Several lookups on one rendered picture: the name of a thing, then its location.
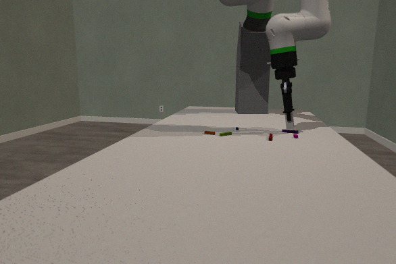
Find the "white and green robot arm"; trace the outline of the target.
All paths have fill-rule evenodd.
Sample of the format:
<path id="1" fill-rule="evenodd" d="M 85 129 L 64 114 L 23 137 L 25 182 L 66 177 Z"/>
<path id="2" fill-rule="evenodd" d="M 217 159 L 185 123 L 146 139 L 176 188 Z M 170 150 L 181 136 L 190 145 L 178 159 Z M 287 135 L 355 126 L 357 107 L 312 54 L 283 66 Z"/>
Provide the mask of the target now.
<path id="1" fill-rule="evenodd" d="M 322 38 L 331 26 L 328 0 L 300 0 L 300 12 L 277 14 L 271 18 L 274 0 L 220 0 L 225 6 L 247 5 L 243 27 L 266 31 L 272 69 L 283 70 L 297 65 L 296 42 Z"/>

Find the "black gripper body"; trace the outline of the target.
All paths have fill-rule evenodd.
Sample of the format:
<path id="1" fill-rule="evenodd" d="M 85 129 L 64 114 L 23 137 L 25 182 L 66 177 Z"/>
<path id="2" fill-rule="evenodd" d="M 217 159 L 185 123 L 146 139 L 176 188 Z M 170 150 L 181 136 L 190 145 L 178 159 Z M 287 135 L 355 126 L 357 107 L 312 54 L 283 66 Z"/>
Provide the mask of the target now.
<path id="1" fill-rule="evenodd" d="M 289 88 L 290 80 L 289 78 L 296 77 L 295 68 L 283 69 L 283 70 L 275 70 L 275 79 L 282 80 L 282 87 L 284 88 L 284 82 L 287 83 L 287 87 Z"/>

